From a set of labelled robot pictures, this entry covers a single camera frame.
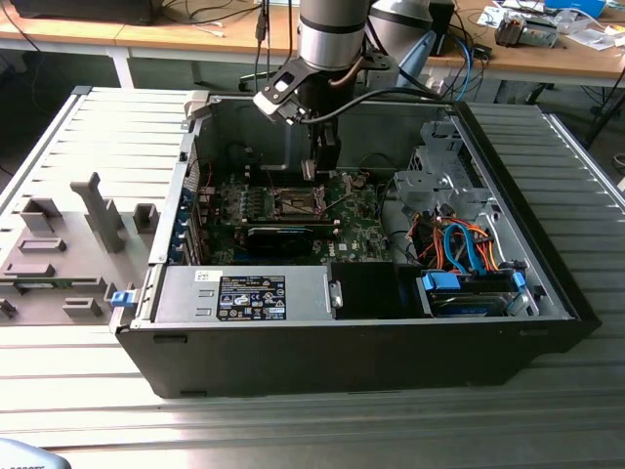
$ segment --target metal bracket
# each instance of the metal bracket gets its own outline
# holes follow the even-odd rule
[[[339,280],[331,280],[330,285],[330,304],[332,308],[343,307],[343,291],[341,290],[341,282]]]

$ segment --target electronic component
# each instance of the electronic component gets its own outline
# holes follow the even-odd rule
[[[495,42],[499,46],[512,47],[518,44],[538,47],[554,47],[558,40],[556,27],[539,17],[526,19],[506,13],[495,30]]]
[[[485,318],[509,314],[509,309],[523,292],[524,280],[521,278],[522,273],[514,271],[486,276],[426,272],[422,281],[435,318]]]

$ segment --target connector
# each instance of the connector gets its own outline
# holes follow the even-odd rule
[[[263,42],[267,38],[267,15],[263,9],[261,9],[261,13],[258,15],[258,20],[256,21],[256,40],[259,42]]]

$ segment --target power cord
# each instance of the power cord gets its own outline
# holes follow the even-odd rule
[[[609,107],[609,109],[604,111],[605,106],[607,105],[609,100],[612,98],[612,95],[614,95],[614,92],[618,88],[618,85],[623,79],[623,76],[625,76],[625,66],[623,66],[621,73],[618,75],[618,79],[614,83],[614,86],[612,86],[612,89],[609,91],[607,97],[605,98],[604,103],[601,105],[601,107],[597,111],[597,114],[595,115],[595,118],[593,119],[593,123],[591,124],[588,134],[586,134],[586,138],[584,139],[585,149],[590,148],[590,146],[593,144],[597,136],[599,136],[599,134],[603,131],[604,127],[612,118],[612,116],[620,110],[621,106],[623,105],[623,102],[625,102],[625,91],[624,91],[616,99],[616,101]]]
[[[364,95],[360,95],[357,98],[354,98],[353,100],[351,100],[349,103],[346,103],[345,105],[342,105],[341,107],[339,107],[338,109],[333,110],[332,112],[329,112],[325,115],[321,115],[320,117],[315,117],[312,119],[306,119],[306,118],[302,118],[300,115],[294,117],[294,120],[296,120],[297,122],[299,122],[300,124],[319,124],[321,122],[325,122],[327,120],[333,119],[334,117],[337,117],[339,115],[341,115],[343,112],[345,112],[346,110],[351,109],[352,107],[355,107],[357,105],[359,105],[360,103],[362,103],[363,101],[366,101],[370,98],[376,97],[376,96],[381,96],[381,95],[411,95],[411,96],[416,96],[419,98],[429,98],[427,93],[424,93],[421,90],[414,90],[412,88],[382,88],[380,90],[373,90],[370,91],[369,93],[365,93]],[[431,103],[431,101],[429,100],[421,100],[419,101],[419,103]]]
[[[289,15],[289,55],[286,56],[282,66],[285,66],[293,56],[293,0],[288,0]]]
[[[254,93],[258,93],[258,62],[261,57],[261,45],[263,41],[267,38],[267,33],[269,31],[269,18],[267,14],[266,4],[269,4],[269,0],[263,0],[263,3],[260,5],[260,13],[258,14],[258,20],[256,21],[256,57],[254,58]],[[267,59],[267,72],[269,73],[269,49],[268,49],[268,59]]]
[[[211,18],[210,20],[202,20],[202,21],[194,21],[194,20],[189,20],[189,21],[180,21],[177,20],[173,17],[171,17],[170,15],[167,14],[166,9],[168,7],[173,6],[174,4],[177,4],[177,2],[170,2],[166,5],[163,5],[163,8],[161,10],[161,14],[163,15],[163,17],[165,17],[167,20],[169,21],[173,21],[176,22],[177,24],[187,24],[187,25],[194,25],[194,24],[206,24],[207,22],[215,22],[215,21],[221,21],[221,20],[227,20],[228,18],[232,18],[232,17],[236,17],[238,15],[245,15],[247,13],[250,12],[254,12],[256,10],[259,10],[261,8],[261,5],[256,5],[255,7],[251,7],[251,8],[246,8],[243,10],[238,10],[236,12],[232,12],[232,13],[228,13],[227,15],[223,15],[217,18]],[[191,17],[196,16],[198,13],[206,11],[206,10],[212,10],[212,9],[218,9],[218,8],[224,8],[225,6],[229,5],[229,3],[227,3],[226,5],[221,5],[219,7],[205,7],[205,8],[200,8],[198,10],[195,10],[194,12],[191,12]]]
[[[267,82],[270,82],[270,61],[271,61],[271,19],[270,19],[270,3],[271,0],[265,0],[265,16],[267,17]]]
[[[7,12],[7,7],[4,4],[4,0],[0,0],[0,7],[2,8],[2,12],[4,13],[4,16],[7,18],[7,20],[9,21],[10,24],[13,25],[13,27],[20,33],[20,35],[26,40],[28,41],[28,44],[30,44],[32,46],[32,48],[38,53],[38,55],[41,57],[41,60],[39,61],[39,64],[36,66],[35,69],[35,75],[32,79],[32,83],[29,84],[30,86],[30,100],[32,101],[33,105],[40,111],[46,114],[50,114],[50,112],[46,109],[44,109],[42,106],[40,106],[37,103],[37,99],[36,99],[36,94],[37,94],[37,89],[36,89],[36,85],[37,85],[37,79],[39,78],[39,72],[41,71],[41,66],[43,65],[44,61],[46,60],[46,55],[41,51],[41,49],[39,49],[37,47],[37,45],[26,35],[25,32],[23,32],[21,30],[21,28],[13,21],[13,19],[11,18],[11,16],[9,15],[9,12]],[[52,66],[55,68],[55,70],[57,71],[57,73],[62,76],[62,78],[69,84],[69,86],[71,86],[73,88],[74,84],[73,82],[67,77],[67,75],[65,75],[63,73],[63,71],[57,67],[54,63],[52,63]]]
[[[13,174],[11,171],[7,171],[6,169],[4,169],[1,165],[0,165],[0,171],[2,171],[3,173],[8,174],[9,176],[11,176],[12,178],[15,176],[15,174]]]

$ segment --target side panel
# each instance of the side panel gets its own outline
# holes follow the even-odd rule
[[[590,330],[576,321],[118,331],[163,398],[505,383]]]

